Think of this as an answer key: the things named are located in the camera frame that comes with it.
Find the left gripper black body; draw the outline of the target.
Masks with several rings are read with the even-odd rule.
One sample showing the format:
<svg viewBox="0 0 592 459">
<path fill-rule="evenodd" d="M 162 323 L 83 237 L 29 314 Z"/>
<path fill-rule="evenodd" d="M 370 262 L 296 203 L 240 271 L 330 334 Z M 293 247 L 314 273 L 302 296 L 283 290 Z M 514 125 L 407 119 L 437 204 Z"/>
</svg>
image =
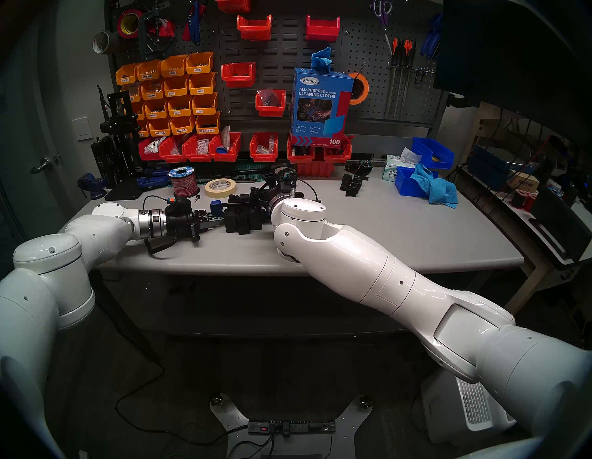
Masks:
<svg viewBox="0 0 592 459">
<path fill-rule="evenodd" d="M 191 238 L 192 242 L 200 241 L 200 234 L 206 230 L 202 225 L 207 223 L 205 210 L 193 210 L 191 206 L 167 206 L 165 208 L 167 235 L 177 238 Z"/>
</svg>

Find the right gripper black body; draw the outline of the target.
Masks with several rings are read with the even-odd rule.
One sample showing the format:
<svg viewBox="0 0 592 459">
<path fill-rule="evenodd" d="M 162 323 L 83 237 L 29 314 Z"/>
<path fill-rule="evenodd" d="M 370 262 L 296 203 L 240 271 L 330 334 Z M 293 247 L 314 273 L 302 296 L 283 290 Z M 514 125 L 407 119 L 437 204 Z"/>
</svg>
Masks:
<svg viewBox="0 0 592 459">
<path fill-rule="evenodd" d="M 285 194 L 285 184 L 275 179 L 266 180 L 260 187 L 250 188 L 250 205 L 258 208 L 264 216 L 271 216 L 273 203 L 280 200 L 279 195 Z"/>
</svg>

